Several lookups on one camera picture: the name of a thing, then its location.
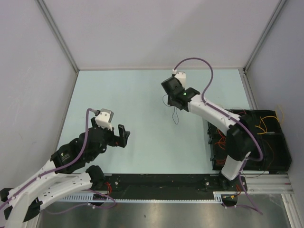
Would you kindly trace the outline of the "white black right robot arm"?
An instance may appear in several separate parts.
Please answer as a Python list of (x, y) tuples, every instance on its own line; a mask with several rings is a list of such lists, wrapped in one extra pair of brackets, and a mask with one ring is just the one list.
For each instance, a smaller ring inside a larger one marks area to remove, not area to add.
[(235, 178), (242, 172), (248, 160), (263, 160), (263, 152), (256, 139), (250, 116), (240, 116), (223, 109), (194, 88), (185, 89), (175, 76), (164, 80), (161, 86), (168, 96), (168, 105), (202, 117), (225, 136), (227, 156), (219, 178), (219, 185), (223, 190), (235, 187)]

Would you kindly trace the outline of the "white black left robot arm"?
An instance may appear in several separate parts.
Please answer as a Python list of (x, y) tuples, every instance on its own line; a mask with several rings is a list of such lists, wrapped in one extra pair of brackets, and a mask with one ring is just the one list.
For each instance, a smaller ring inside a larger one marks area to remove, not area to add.
[(7, 226), (19, 228), (68, 194), (78, 190), (99, 190), (104, 186), (105, 175), (98, 165), (90, 166), (71, 180), (57, 183), (106, 152), (108, 146), (124, 148), (127, 145), (131, 133), (123, 125), (118, 125), (119, 135), (115, 135), (109, 120), (93, 117), (85, 123), (92, 126), (86, 126), (77, 138), (62, 145), (32, 177), (17, 187), (0, 191), (3, 202), (0, 208)]

